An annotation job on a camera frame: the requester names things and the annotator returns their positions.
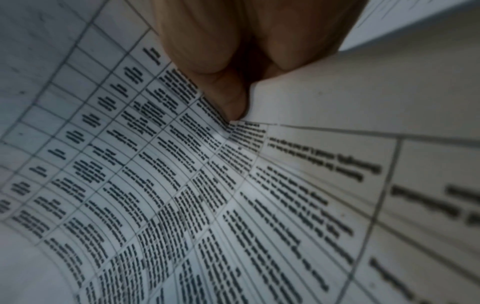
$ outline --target paper with lines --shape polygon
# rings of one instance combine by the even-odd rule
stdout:
[[[372,0],[344,49],[383,34],[361,34],[374,23],[404,26],[394,14],[458,4]],[[19,37],[1,36],[2,302],[477,302],[473,86],[427,126],[363,103],[376,95],[347,75],[338,94],[358,99],[340,100],[324,89],[337,69],[328,83],[311,66],[256,85],[249,115],[228,124],[165,54],[148,1],[1,7]],[[324,67],[353,64],[342,56]],[[432,102],[418,94],[422,113]]]

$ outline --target white paper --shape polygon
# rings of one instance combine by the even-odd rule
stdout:
[[[341,49],[466,2],[371,0]],[[477,303],[478,8],[258,83],[231,124],[149,1],[0,8],[2,303]]]

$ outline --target page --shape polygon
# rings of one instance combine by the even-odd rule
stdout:
[[[379,3],[344,46],[406,24]],[[0,8],[2,302],[477,303],[479,8],[258,83],[231,124],[149,1]]]

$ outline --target hand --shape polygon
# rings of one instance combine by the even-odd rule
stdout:
[[[338,50],[368,0],[152,0],[173,62],[226,119],[251,83]]]

